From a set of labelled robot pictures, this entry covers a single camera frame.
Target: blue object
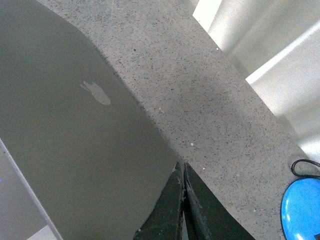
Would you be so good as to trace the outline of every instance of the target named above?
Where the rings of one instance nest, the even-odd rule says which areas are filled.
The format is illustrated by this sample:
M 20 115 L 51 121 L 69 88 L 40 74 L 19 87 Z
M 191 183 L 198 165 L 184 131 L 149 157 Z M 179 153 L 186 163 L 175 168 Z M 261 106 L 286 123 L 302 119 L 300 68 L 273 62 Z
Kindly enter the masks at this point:
M 293 182 L 283 195 L 281 223 L 287 240 L 320 240 L 320 180 Z

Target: granite countertop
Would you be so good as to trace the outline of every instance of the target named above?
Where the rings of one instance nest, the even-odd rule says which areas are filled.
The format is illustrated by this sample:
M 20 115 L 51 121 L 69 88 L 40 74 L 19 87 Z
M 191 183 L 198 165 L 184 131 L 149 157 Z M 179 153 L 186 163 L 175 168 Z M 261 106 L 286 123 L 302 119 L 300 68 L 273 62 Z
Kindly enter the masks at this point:
M 38 0 L 79 28 L 182 160 L 257 240 L 305 157 L 179 0 Z

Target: black object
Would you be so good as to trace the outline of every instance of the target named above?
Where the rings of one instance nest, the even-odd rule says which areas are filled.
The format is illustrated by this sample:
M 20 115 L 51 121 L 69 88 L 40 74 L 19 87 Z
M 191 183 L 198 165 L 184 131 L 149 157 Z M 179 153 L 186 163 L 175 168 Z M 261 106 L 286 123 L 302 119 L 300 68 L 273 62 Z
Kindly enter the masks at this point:
M 183 212 L 189 239 L 254 240 L 228 213 L 186 162 L 177 163 L 152 213 L 133 240 L 182 239 Z
M 313 165 L 315 165 L 315 166 L 317 166 L 317 167 L 320 168 L 320 163 L 318 163 L 318 162 L 316 162 L 316 161 L 312 161 L 312 160 L 309 160 L 309 159 L 299 159 L 299 160 L 296 160 L 296 161 L 292 164 L 292 166 L 291 166 L 291 172 L 292 172 L 295 176 L 297 176 L 297 177 L 299 177 L 299 178 L 314 178 L 314 179 L 320 179 L 320 176 L 318 176 L 318 175 L 298 174 L 298 173 L 296 172 L 296 170 L 295 170 L 295 167 L 296 167 L 296 165 L 297 165 L 298 163 L 300 163 L 300 162 L 305 162 L 305 163 L 313 164 Z

